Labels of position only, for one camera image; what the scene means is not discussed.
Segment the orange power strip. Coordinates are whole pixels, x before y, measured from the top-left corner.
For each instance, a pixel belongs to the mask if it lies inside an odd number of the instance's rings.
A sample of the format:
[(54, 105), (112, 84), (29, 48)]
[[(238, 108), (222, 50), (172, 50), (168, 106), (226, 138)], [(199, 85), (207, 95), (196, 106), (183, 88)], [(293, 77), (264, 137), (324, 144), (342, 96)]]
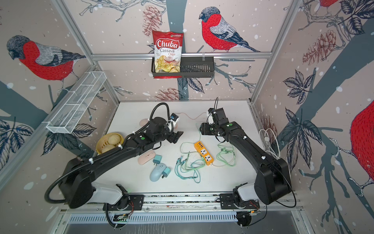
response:
[(201, 141), (196, 142), (194, 144), (194, 148), (200, 154), (200, 156), (205, 160), (205, 163), (207, 166), (210, 166), (213, 163), (214, 161), (213, 157), (211, 156), (211, 154), (208, 152), (208, 150), (202, 144)]

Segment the teal charger plug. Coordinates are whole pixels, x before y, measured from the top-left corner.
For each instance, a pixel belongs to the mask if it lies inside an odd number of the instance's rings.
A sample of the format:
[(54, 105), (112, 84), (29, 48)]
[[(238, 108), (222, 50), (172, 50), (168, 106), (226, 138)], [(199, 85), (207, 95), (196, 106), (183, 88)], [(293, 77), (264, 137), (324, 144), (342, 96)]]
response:
[(170, 173), (171, 173), (171, 169), (168, 168), (168, 167), (166, 167), (166, 168), (164, 169), (164, 171), (162, 172), (162, 178), (166, 178), (166, 177), (168, 177)]
[(161, 160), (162, 160), (162, 156), (161, 155), (155, 155), (155, 157), (153, 158), (154, 165), (160, 164)]

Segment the light blue computer mouse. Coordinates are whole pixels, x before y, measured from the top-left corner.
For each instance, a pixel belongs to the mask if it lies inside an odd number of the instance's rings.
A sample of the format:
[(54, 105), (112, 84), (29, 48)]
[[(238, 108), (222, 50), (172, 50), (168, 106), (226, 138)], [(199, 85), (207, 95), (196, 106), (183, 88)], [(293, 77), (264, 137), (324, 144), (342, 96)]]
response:
[(166, 165), (163, 163), (156, 165), (156, 167), (152, 170), (150, 174), (150, 180), (152, 182), (157, 182), (162, 177), (165, 169), (166, 169)]

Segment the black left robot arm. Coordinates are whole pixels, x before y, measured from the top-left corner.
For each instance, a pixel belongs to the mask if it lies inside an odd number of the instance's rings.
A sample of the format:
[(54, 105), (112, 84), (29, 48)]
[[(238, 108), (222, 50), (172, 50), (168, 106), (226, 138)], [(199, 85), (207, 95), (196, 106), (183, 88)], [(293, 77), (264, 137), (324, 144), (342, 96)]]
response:
[(176, 143), (182, 135), (182, 132), (174, 131), (179, 117), (170, 112), (167, 115), (167, 119), (151, 115), (145, 126), (126, 136), (123, 143), (106, 153), (88, 160), (70, 160), (62, 176), (46, 190), (45, 201), (66, 203), (71, 209), (87, 203), (118, 203), (127, 194), (124, 187), (97, 183), (96, 180), (124, 161), (153, 150), (164, 140)]

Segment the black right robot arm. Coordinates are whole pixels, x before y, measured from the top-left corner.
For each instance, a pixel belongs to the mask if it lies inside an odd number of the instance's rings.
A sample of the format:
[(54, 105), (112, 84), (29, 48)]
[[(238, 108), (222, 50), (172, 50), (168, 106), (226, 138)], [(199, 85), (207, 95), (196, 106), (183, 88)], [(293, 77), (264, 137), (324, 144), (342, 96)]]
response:
[(199, 129), (205, 136), (215, 136), (221, 143), (228, 142), (251, 163), (256, 174), (254, 192), (262, 203), (276, 202), (286, 208), (295, 208), (296, 195), (292, 189), (289, 167), (284, 159), (276, 158), (260, 148), (235, 121), (230, 122), (223, 108), (209, 108), (206, 122)]

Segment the flat pink computer mouse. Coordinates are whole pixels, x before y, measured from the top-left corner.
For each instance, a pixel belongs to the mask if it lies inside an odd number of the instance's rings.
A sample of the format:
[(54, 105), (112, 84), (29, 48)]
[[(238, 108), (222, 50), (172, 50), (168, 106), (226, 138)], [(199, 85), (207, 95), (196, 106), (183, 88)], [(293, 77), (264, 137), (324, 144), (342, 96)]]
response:
[(144, 165), (148, 161), (153, 160), (155, 156), (156, 153), (153, 150), (147, 151), (138, 157), (138, 164)]

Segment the yellow bowl with buns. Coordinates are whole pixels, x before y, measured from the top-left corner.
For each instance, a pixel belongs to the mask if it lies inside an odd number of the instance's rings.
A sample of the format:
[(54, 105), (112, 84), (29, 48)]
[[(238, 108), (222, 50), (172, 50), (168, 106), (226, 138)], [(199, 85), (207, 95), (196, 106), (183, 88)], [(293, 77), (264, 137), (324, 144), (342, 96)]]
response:
[(96, 152), (100, 155), (120, 144), (123, 144), (124, 138), (121, 134), (113, 132), (104, 135), (96, 144)]

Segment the red Chuba cassava chips bag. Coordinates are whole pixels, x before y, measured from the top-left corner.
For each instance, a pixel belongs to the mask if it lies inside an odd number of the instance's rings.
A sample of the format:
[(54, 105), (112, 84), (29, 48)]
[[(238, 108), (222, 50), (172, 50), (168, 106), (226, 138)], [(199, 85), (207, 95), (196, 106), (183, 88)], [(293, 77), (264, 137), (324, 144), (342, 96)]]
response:
[(153, 31), (155, 71), (180, 72), (183, 33)]

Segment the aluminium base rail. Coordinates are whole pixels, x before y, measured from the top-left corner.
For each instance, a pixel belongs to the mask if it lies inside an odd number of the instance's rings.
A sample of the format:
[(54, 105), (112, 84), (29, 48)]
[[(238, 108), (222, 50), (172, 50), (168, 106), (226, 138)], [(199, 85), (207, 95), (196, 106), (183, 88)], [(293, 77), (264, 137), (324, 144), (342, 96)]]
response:
[(75, 210), (65, 209), (65, 223), (101, 224), (111, 222), (121, 225), (187, 223), (187, 222), (229, 222), (248, 226), (252, 218), (262, 219), (271, 211), (290, 211), (296, 214), (302, 207), (294, 204), (288, 195), (270, 205), (259, 199), (245, 202), (244, 207), (234, 203), (232, 193), (148, 193), (131, 194), (125, 207), (90, 203)]

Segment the right rear frame post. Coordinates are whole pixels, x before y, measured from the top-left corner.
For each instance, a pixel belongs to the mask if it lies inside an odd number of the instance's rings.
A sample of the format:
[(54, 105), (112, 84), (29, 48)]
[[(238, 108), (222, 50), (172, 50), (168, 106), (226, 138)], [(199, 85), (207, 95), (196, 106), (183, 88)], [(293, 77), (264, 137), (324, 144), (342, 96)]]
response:
[(270, 58), (267, 59), (266, 63), (265, 63), (265, 66), (264, 66), (264, 69), (259, 77), (259, 80), (256, 84), (256, 87), (252, 93), (252, 97), (251, 97), (251, 104), (255, 104), (255, 102), (257, 101), (259, 95), (260, 95), (260, 92), (261, 92), (261, 89), (263, 88), (264, 86), (264, 83), (272, 69), (272, 66), (274, 65), (276, 59), (277, 59), (277, 56), (280, 52), (280, 49), (286, 39), (286, 36), (287, 36), (287, 33), (289, 32), (290, 30), (290, 27), (292, 26), (292, 23), (297, 15), (297, 12), (298, 12), (298, 8), (300, 6), (302, 1), (291, 1), (290, 2), (290, 5), (288, 7), (286, 7), (286, 15), (285, 15), (285, 18), (284, 18), (284, 21), (280, 27), (280, 30), (277, 34), (277, 37), (276, 37), (276, 40), (274, 42), (274, 45), (272, 46), (272, 50), (271, 50), (271, 56)]

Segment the aluminium frame corner post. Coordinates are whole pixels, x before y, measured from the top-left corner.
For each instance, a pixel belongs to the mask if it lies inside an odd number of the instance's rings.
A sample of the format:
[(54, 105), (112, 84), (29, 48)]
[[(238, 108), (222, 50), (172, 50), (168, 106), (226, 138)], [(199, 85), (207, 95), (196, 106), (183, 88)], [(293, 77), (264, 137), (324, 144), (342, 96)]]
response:
[[(93, 60), (93, 53), (89, 47), (89, 44), (84, 39), (82, 31), (79, 29), (78, 25), (76, 24), (75, 20), (73, 19), (71, 13), (69, 12), (67, 5), (64, 3), (64, 1), (61, 0), (52, 0), (52, 3), (54, 4), (56, 10), (59, 12), (60, 16), (62, 17), (64, 23), (68, 27), (69, 31), (72, 33), (72, 36), (76, 40), (76, 42), (79, 44), (82, 52), (86, 56), (86, 59), (88, 60), (91, 67), (94, 67), (97, 71), (103, 71), (102, 68), (98, 65), (96, 61)], [(107, 93), (111, 97), (112, 101), (115, 105), (120, 104), (120, 99), (113, 88), (109, 78), (104, 82), (103, 86), (106, 88)]]

